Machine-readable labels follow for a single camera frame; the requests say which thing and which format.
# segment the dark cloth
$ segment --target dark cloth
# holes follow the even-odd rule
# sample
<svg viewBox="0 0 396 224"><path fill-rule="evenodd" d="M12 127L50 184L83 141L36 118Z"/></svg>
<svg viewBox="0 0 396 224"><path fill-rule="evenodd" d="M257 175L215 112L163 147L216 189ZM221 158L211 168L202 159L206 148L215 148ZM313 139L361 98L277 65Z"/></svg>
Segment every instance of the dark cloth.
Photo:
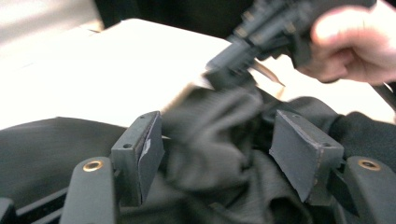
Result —
<svg viewBox="0 0 396 224"><path fill-rule="evenodd" d="M332 223L328 209L299 201L268 150L275 114L308 119L346 149L395 170L396 126L359 113L341 116L321 101L280 102L254 87L197 89L163 114L165 156L139 208L125 223ZM48 119L0 131L0 196L18 207L67 187L79 162L108 156L125 128Z"/></svg>
<svg viewBox="0 0 396 224"><path fill-rule="evenodd" d="M363 156L384 162L396 172L396 126L361 113L340 117L329 132L345 148L345 158Z"/></svg>
<svg viewBox="0 0 396 224"><path fill-rule="evenodd" d="M0 197L17 208L66 188L74 167L108 156L125 128L83 119L46 119L0 131Z"/></svg>
<svg viewBox="0 0 396 224"><path fill-rule="evenodd" d="M247 87L197 90L163 115L172 141L165 178L211 207L207 223L218 216L226 223L312 222L272 158L254 145L263 109L260 93Z"/></svg>

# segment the brass grommet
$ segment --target brass grommet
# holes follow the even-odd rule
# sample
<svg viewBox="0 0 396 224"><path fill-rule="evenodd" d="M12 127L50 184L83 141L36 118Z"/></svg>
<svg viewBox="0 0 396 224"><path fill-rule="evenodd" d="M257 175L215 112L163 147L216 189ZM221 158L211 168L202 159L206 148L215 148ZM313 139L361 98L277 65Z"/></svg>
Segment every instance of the brass grommet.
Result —
<svg viewBox="0 0 396 224"><path fill-rule="evenodd" d="M380 165L378 165L376 162L369 161L369 160L359 160L359 166L363 167L364 169L371 170L371 171L381 170Z"/></svg>
<svg viewBox="0 0 396 224"><path fill-rule="evenodd" d="M85 164L82 169L85 172L92 172L92 171L96 171L99 170L100 168L102 168L103 166L103 162L102 161L90 161L87 164Z"/></svg>

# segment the white table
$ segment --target white table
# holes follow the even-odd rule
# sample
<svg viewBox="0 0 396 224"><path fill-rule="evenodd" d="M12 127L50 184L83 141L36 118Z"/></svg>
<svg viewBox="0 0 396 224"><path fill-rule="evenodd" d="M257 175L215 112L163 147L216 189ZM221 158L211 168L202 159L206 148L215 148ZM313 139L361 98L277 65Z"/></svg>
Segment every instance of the white table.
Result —
<svg viewBox="0 0 396 224"><path fill-rule="evenodd" d="M54 117L127 127L141 114L162 110L228 45L212 36L141 20L48 43L24 67L0 74L0 129ZM0 65L14 63L3 60ZM321 84L296 72L286 56L263 63L287 87L253 75L281 100L314 96L341 114L357 110L394 122L394 112L365 83Z"/></svg>

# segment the hand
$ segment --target hand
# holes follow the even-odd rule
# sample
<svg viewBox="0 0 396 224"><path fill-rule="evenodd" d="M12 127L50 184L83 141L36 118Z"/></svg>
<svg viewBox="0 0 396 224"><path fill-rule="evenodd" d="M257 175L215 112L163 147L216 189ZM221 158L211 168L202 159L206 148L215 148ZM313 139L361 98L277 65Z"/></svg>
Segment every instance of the hand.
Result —
<svg viewBox="0 0 396 224"><path fill-rule="evenodd" d="M395 8L382 0L370 9L335 8L313 25L312 60L298 70L321 82L396 81L395 22Z"/></svg>

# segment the wrinkled fabric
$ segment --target wrinkled fabric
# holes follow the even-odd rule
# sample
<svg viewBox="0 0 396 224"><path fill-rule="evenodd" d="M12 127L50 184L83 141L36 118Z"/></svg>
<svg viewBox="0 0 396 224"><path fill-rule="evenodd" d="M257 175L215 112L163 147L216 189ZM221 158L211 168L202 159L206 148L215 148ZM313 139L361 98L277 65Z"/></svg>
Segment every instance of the wrinkled fabric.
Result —
<svg viewBox="0 0 396 224"><path fill-rule="evenodd" d="M311 223L276 163L254 143L265 132L265 103L272 102L252 87L197 90L164 114L163 134L172 142L165 178L225 223Z"/></svg>
<svg viewBox="0 0 396 224"><path fill-rule="evenodd" d="M301 203L268 149L277 110L300 114L345 147L395 170L396 126L341 116L315 98L281 102L254 87L197 89L163 114L165 155L146 203L125 223L333 223ZM0 131L0 196L21 207L67 187L75 165L108 156L125 128L49 119Z"/></svg>

